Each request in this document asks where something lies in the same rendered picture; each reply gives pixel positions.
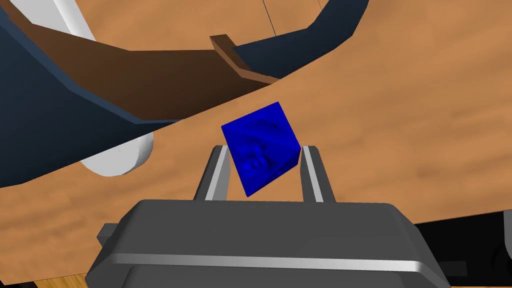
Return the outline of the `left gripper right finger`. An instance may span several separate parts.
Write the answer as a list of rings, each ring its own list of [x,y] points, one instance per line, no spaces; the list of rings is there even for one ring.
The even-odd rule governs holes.
[[[316,146],[302,147],[300,180],[304,202],[336,201],[322,157]]]

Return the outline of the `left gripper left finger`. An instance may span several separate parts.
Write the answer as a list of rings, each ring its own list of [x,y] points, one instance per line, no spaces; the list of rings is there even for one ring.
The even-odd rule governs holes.
[[[230,150],[226,145],[216,145],[212,149],[193,199],[226,201],[230,176]]]

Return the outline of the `blue cube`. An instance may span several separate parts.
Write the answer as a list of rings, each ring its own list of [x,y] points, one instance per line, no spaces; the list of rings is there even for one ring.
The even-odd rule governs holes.
[[[254,193],[299,163],[302,147],[279,102],[221,126],[244,193]]]

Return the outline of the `navy and brown chair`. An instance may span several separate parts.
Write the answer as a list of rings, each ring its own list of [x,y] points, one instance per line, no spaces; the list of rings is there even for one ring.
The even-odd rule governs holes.
[[[0,187],[20,185],[275,83],[353,36],[370,0],[213,49],[125,50],[31,23],[0,0]]]

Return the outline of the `wooden table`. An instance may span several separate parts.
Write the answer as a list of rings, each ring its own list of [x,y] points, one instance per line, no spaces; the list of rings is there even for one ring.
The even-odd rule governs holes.
[[[190,199],[221,125],[280,102],[338,200],[413,222],[512,209],[512,0],[369,0],[353,37],[277,83],[157,130],[120,177],[72,164],[0,188],[0,280],[86,273],[142,199]]]

